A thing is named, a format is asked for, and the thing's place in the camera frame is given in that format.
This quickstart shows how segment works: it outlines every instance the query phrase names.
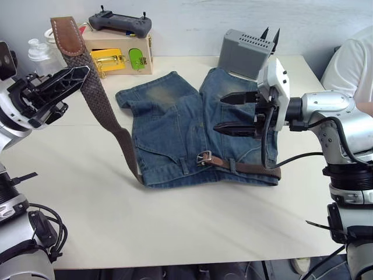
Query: person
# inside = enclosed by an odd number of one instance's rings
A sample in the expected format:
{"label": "person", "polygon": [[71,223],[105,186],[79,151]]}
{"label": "person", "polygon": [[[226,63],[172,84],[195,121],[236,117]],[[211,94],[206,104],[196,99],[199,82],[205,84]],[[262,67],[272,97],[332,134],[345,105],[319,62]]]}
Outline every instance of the person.
{"label": "person", "polygon": [[321,79],[325,89],[353,96],[359,110],[373,116],[373,26],[336,51]]}

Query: blue jeans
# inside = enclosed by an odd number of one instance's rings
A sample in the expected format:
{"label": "blue jeans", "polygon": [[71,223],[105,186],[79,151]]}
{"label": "blue jeans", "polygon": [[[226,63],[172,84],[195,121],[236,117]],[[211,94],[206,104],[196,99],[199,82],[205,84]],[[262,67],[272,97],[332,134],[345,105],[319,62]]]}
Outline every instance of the blue jeans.
{"label": "blue jeans", "polygon": [[[261,163],[261,142],[250,137],[231,137],[213,127],[224,121],[252,124],[254,105],[230,105],[220,98],[231,92],[257,90],[255,82],[233,77],[221,68],[209,71],[200,91],[176,72],[116,94],[121,108],[133,112],[132,139],[144,179],[153,188],[172,188],[237,181],[274,186],[277,179],[235,170],[236,162]],[[197,154],[210,150],[228,160],[231,169],[197,166]],[[276,162],[277,134],[268,135],[268,163]]]}

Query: yellow latch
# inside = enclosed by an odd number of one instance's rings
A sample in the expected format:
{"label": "yellow latch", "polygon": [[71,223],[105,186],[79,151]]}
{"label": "yellow latch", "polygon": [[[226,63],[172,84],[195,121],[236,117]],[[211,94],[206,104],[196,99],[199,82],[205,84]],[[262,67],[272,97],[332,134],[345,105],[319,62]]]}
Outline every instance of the yellow latch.
{"label": "yellow latch", "polygon": [[119,48],[108,48],[106,50],[91,51],[90,55],[96,65],[100,78],[105,78],[106,71],[125,68],[125,57]]}

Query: gray device with vents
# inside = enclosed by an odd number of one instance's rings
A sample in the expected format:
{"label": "gray device with vents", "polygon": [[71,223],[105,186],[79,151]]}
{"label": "gray device with vents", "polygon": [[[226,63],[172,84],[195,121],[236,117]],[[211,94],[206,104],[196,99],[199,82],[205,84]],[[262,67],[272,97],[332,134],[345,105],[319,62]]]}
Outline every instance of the gray device with vents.
{"label": "gray device with vents", "polygon": [[276,49],[279,31],[271,42],[265,40],[268,28],[260,38],[238,30],[228,30],[224,35],[218,66],[228,72],[256,80],[259,70]]}

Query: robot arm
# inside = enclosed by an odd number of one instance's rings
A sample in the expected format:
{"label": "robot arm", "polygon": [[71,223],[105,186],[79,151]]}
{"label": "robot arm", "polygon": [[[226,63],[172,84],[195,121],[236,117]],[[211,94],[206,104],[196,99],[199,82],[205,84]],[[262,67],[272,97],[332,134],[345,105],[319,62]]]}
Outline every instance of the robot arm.
{"label": "robot arm", "polygon": [[[89,71],[88,66],[65,68],[53,76],[32,73],[14,82],[15,64],[0,41],[0,153],[62,117],[68,109],[63,99],[80,89]],[[0,280],[55,279],[51,263],[62,255],[67,229],[55,211],[29,203],[15,188],[36,175],[10,178],[0,164]],[[59,225],[58,233],[50,221]]]}
{"label": "robot arm", "polygon": [[331,237],[346,245],[352,279],[372,279],[373,118],[361,112],[353,98],[332,90],[290,98],[288,76],[278,59],[258,77],[258,92],[235,92],[221,99],[230,104],[255,103],[254,125],[227,122],[214,129],[231,136],[262,138],[262,163],[266,168],[272,168],[267,167],[265,158],[268,130],[280,131],[284,125],[290,131],[311,130],[328,163],[323,174],[331,177],[329,189],[336,202],[328,205]]}

